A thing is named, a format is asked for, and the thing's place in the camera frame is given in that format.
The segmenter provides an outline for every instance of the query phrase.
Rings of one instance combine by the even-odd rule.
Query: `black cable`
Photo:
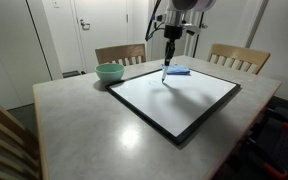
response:
[[[147,27],[147,30],[146,30],[146,35],[145,35],[145,40],[146,40],[146,41],[148,41],[148,40],[149,40],[150,38],[152,38],[152,36],[153,36],[153,34],[152,34],[152,33],[149,34],[149,32],[150,32],[150,30],[151,30],[152,22],[153,22],[153,20],[155,19],[156,10],[157,10],[158,6],[160,5],[160,3],[161,3],[161,0],[157,0],[157,1],[156,1],[156,4],[155,4],[155,7],[154,7],[154,9],[153,9],[152,16],[151,16],[150,22],[149,22],[148,27]]]

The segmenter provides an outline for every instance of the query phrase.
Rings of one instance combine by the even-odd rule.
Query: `blue cloth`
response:
[[[190,69],[188,69],[186,66],[183,66],[183,65],[172,64],[168,67],[167,74],[168,75],[188,75],[190,74]]]

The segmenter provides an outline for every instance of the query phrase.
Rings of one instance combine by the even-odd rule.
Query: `whiteboard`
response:
[[[107,89],[176,144],[240,89],[239,84],[196,71],[168,75],[164,83],[161,78],[162,71],[154,71]]]

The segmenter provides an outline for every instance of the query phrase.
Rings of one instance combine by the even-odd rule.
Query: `marker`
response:
[[[168,66],[164,66],[163,76],[162,76],[162,82],[164,82],[164,80],[165,80],[165,78],[166,78],[167,70],[168,70]]]

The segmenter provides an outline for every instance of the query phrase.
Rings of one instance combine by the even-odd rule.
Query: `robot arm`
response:
[[[157,0],[156,6],[154,8],[151,21],[146,33],[146,41],[152,37],[152,34],[148,36],[148,32],[152,23],[152,20],[155,18],[155,12],[161,0]],[[187,24],[184,21],[184,15],[186,12],[193,10],[198,12],[204,12],[210,9],[216,0],[169,0],[168,6],[166,9],[166,15],[162,15],[157,18],[159,21],[165,23],[164,37],[168,38],[169,41],[166,43],[165,49],[165,62],[164,62],[164,72],[162,77],[162,82],[165,79],[168,66],[173,57],[175,51],[175,40],[182,37],[182,32],[184,28],[187,28],[189,31],[197,32],[198,28]]]

